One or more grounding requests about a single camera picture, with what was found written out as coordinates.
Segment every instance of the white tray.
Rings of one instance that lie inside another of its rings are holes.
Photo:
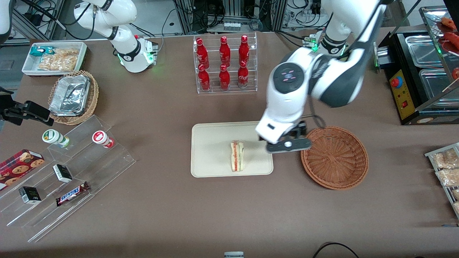
[[[255,132],[258,122],[199,123],[191,130],[191,174],[194,177],[268,175],[273,172],[273,155]],[[244,170],[231,169],[233,140],[244,142]]]
[[[41,62],[41,56],[33,56],[30,54],[27,54],[26,61],[24,62],[24,65],[22,66],[22,72],[25,75],[29,76],[56,76],[56,75],[64,75],[68,74],[71,72],[76,72],[79,71],[82,64],[83,64],[83,59],[84,55],[86,54],[86,49],[88,48],[85,43],[83,42],[40,42],[40,43],[33,43],[30,48],[33,46],[41,47],[41,46],[53,46],[56,48],[76,48],[79,49],[80,52],[78,54],[78,59],[77,63],[75,65],[75,68],[73,71],[70,72],[64,72],[64,71],[43,71],[38,69],[38,64]]]

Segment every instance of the white robotic arm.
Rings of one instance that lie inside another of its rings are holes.
[[[132,73],[139,73],[155,64],[157,45],[137,39],[126,26],[137,18],[137,8],[131,0],[87,0],[75,6],[75,18],[87,29],[94,29],[110,40],[118,52],[121,64]]]
[[[270,74],[267,107],[256,127],[270,153],[305,150],[311,143],[300,121],[307,95],[330,107],[352,102],[362,87],[375,37],[390,0],[322,0],[333,13],[317,53],[300,48],[288,54]],[[338,56],[353,31],[359,37],[349,48],[346,61]]]
[[[11,32],[11,17],[16,0],[0,1],[0,44],[3,44]]]

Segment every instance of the wicker basket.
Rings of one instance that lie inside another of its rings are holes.
[[[78,71],[78,72],[69,73],[69,74],[64,75],[64,77],[77,76],[77,75],[87,76],[91,80],[91,85],[89,89],[90,91],[88,93],[88,99],[86,101],[85,112],[83,113],[83,115],[78,116],[78,117],[58,117],[53,114],[50,114],[50,117],[54,119],[54,122],[56,123],[63,123],[66,125],[76,125],[76,124],[79,124],[79,123],[82,123],[88,120],[88,118],[91,117],[92,114],[94,113],[95,106],[97,106],[97,98],[99,97],[99,86],[97,85],[97,82],[95,81],[94,77],[86,71]],[[51,101],[54,96],[54,91],[56,90],[56,86],[57,86],[57,82],[54,84],[54,87],[51,90],[51,94],[48,98],[48,104],[51,104]]]
[[[308,134],[309,150],[301,151],[301,161],[311,178],[320,185],[346,190],[360,184],[368,172],[368,154],[349,131],[329,126]]]

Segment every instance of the coca-cola bottle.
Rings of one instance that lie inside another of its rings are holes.
[[[220,38],[220,60],[226,67],[231,65],[231,50],[228,46],[228,39],[225,36]]]
[[[237,71],[237,85],[239,88],[244,89],[247,88],[249,82],[249,70],[247,69],[247,62],[245,60],[241,60],[239,62],[239,70]]]
[[[207,54],[207,49],[204,46],[202,39],[197,38],[196,44],[198,45],[196,54],[198,55],[199,63],[203,64],[205,69],[209,69],[209,55]]]
[[[248,42],[248,37],[247,35],[243,35],[241,37],[241,45],[239,46],[239,63],[241,63],[242,60],[246,61],[246,63],[249,62],[249,44]]]
[[[203,91],[209,91],[210,90],[209,74],[207,73],[203,64],[198,65],[198,70],[199,70],[198,79],[199,79],[199,84],[201,85],[201,89]]]
[[[226,65],[220,65],[220,88],[223,91],[228,91],[230,89],[230,73],[226,70]]]

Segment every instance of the table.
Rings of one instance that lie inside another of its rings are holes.
[[[293,48],[274,33],[258,33],[258,92],[198,95],[192,40],[167,38],[158,64],[139,74],[120,66],[108,41],[87,42],[85,69],[100,87],[95,114],[138,162],[38,243],[2,222],[0,256],[201,258],[240,250],[247,258],[304,258],[338,241],[361,257],[457,257],[459,230],[440,227],[457,221],[423,155],[457,142],[457,126],[399,125],[383,73],[368,70],[348,106],[330,109],[315,101],[328,125],[350,130],[368,151],[369,172],[356,188],[319,186],[298,152],[274,154],[267,176],[194,178],[192,126],[258,120],[268,75]],[[24,76],[17,100],[46,106],[55,80]],[[66,133],[73,127],[52,128]],[[22,148],[45,149],[46,129],[35,121],[6,124],[0,159]],[[327,247],[321,256],[351,257],[347,252]]]

